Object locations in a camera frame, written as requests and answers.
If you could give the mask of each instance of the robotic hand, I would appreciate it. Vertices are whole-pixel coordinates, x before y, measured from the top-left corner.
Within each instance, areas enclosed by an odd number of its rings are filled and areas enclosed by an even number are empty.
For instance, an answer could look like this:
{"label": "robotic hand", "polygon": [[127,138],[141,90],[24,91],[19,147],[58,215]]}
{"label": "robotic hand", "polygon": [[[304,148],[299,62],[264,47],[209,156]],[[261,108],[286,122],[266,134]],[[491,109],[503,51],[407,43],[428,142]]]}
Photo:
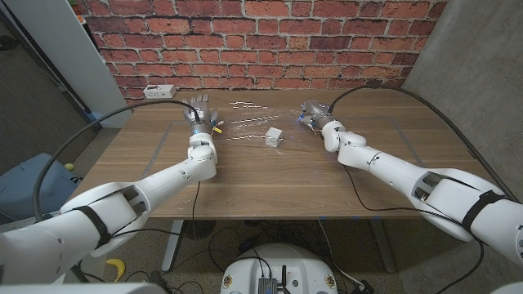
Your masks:
{"label": "robotic hand", "polygon": [[420,212],[446,233],[466,242],[476,237],[523,266],[523,205],[504,198],[500,188],[469,172],[418,167],[369,147],[363,136],[346,131],[328,110],[307,101],[300,119],[321,129],[325,148],[339,151],[341,164],[370,172],[417,209],[454,220]]}

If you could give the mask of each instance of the white power strip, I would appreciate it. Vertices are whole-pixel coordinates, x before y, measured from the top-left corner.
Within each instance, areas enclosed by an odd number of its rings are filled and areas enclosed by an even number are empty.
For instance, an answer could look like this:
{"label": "white power strip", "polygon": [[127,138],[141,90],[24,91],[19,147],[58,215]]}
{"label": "white power strip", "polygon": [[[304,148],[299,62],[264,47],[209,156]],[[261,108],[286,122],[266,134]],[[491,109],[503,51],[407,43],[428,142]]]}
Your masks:
{"label": "white power strip", "polygon": [[171,99],[177,89],[174,85],[147,85],[144,89],[145,98],[147,99]]}

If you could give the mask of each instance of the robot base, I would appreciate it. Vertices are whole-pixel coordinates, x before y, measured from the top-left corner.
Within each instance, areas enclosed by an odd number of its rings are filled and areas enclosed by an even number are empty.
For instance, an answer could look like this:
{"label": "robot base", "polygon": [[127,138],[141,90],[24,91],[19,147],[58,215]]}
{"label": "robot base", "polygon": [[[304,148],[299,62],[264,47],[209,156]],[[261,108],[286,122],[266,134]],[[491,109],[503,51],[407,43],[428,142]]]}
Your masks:
{"label": "robot base", "polygon": [[[257,254],[267,261],[258,260]],[[320,258],[309,251],[284,243],[265,244],[245,252],[242,259],[227,267],[221,281],[221,294],[277,294],[271,284],[282,283],[282,267],[286,265],[286,288],[291,294],[337,294],[336,279],[333,271]]]}

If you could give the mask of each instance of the small white box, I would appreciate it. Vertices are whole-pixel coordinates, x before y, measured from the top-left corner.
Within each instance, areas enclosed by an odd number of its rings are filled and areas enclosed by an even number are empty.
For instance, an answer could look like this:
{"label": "small white box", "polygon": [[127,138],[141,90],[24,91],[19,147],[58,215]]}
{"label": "small white box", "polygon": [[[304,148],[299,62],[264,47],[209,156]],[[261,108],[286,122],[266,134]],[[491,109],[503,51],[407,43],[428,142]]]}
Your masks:
{"label": "small white box", "polygon": [[148,85],[144,89],[147,99],[171,99],[176,92],[174,85]]}
{"label": "small white box", "polygon": [[265,144],[267,146],[277,148],[281,142],[281,134],[281,130],[275,127],[270,128],[269,131],[265,134]]}

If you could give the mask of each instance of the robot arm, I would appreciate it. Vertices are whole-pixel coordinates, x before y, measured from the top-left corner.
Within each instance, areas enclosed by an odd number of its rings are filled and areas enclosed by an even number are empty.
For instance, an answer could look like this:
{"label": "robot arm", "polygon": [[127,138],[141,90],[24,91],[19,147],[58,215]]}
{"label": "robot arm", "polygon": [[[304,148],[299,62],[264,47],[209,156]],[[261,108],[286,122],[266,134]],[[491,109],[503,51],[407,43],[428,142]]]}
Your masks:
{"label": "robot arm", "polygon": [[420,212],[446,233],[466,242],[474,235],[523,266],[523,205],[504,198],[498,187],[469,172],[418,167],[369,147],[363,136],[346,131],[328,110],[326,105],[307,101],[300,118],[310,127],[321,129],[325,148],[339,151],[337,160],[341,164],[370,172],[417,209],[461,224]]}
{"label": "robot arm", "polygon": [[0,234],[0,283],[52,283],[88,254],[100,256],[132,238],[135,233],[113,236],[142,228],[187,185],[215,176],[217,152],[202,118],[208,116],[189,120],[202,131],[190,137],[183,162],[136,182],[97,186],[68,201],[59,216]]}

